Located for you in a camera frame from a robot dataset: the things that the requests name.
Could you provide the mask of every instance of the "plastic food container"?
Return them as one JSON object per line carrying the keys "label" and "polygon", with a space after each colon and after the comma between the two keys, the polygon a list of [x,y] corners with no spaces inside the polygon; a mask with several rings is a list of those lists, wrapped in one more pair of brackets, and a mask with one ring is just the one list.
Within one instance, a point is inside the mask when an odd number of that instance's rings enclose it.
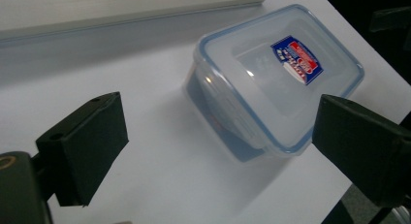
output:
{"label": "plastic food container", "polygon": [[299,155],[322,94],[347,97],[357,59],[305,7],[292,5],[202,37],[186,86],[241,161]]}

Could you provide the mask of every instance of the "clear plastic lid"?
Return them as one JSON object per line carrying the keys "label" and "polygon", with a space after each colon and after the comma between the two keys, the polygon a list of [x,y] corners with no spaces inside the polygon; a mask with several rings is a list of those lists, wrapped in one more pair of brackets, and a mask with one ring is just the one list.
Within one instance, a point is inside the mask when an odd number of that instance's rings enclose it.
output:
{"label": "clear plastic lid", "polygon": [[346,97],[364,76],[357,59],[301,5],[207,35],[195,58],[205,74],[224,81],[215,86],[229,89],[225,96],[236,99],[230,105],[245,111],[236,121],[264,133],[267,141],[252,146],[287,154],[310,143],[321,95]]}

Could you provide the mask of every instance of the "red and blue label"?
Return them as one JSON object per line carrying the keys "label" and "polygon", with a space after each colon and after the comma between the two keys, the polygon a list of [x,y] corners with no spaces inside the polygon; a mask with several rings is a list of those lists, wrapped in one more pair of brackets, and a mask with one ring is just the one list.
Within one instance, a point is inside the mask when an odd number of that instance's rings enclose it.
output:
{"label": "red and blue label", "polygon": [[271,45],[271,48],[286,71],[305,85],[309,85],[324,71],[314,54],[292,36]]}

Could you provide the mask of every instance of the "white table surface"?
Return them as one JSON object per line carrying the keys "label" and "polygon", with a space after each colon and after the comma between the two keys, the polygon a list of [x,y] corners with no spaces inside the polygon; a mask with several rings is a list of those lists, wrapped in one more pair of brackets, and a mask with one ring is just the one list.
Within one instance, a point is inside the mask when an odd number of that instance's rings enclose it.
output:
{"label": "white table surface", "polygon": [[120,91],[130,142],[89,207],[48,201],[57,224],[321,223],[351,182],[311,145],[291,159],[237,162],[185,96],[199,38],[299,3],[363,64],[350,99],[394,122],[411,87],[327,0],[173,16],[0,43],[0,152],[35,140],[86,101]]}

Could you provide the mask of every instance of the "container label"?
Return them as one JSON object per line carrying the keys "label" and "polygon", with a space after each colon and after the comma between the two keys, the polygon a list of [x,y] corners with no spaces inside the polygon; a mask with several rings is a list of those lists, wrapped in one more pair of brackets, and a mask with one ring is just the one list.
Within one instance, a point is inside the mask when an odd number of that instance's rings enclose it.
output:
{"label": "container label", "polygon": [[314,54],[292,36],[271,45],[271,48],[287,72],[305,85],[309,85],[323,72]]}

